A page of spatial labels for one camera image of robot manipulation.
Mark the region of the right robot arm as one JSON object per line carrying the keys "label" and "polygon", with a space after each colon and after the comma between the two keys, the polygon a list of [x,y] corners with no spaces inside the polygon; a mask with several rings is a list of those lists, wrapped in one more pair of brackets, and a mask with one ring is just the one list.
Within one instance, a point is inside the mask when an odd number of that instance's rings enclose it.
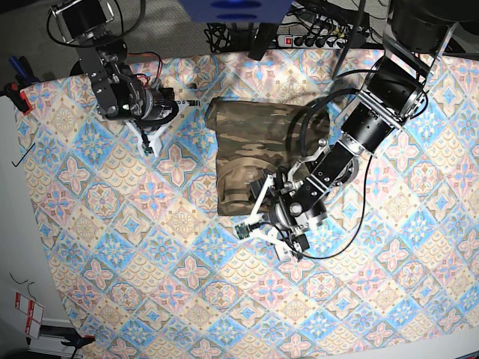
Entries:
{"label": "right robot arm", "polygon": [[46,30],[53,42],[77,51],[79,66],[91,82],[101,116],[155,130],[175,119],[183,106],[199,102],[176,100],[172,88],[145,84],[127,65],[124,37],[139,27],[145,12],[146,2],[140,1],[134,24],[113,34],[107,27],[115,18],[108,1],[65,1],[49,9]]}

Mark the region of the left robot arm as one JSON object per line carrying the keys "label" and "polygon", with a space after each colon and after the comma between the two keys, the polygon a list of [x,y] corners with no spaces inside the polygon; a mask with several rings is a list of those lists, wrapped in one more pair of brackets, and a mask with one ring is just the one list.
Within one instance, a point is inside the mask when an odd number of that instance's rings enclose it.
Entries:
{"label": "left robot arm", "polygon": [[291,167],[254,182],[255,204],[236,226],[238,237],[265,241],[280,260],[306,258],[306,234],[326,218],[324,197],[356,177],[361,154],[374,154],[394,130],[426,110],[424,88],[433,63],[421,55],[439,60],[457,25],[472,18],[469,1],[391,1],[382,33],[384,55],[366,71],[363,85],[315,100],[302,121],[299,140],[305,143],[311,118],[332,100],[350,95],[339,115],[340,138],[333,145],[320,139],[314,153],[302,151]]}

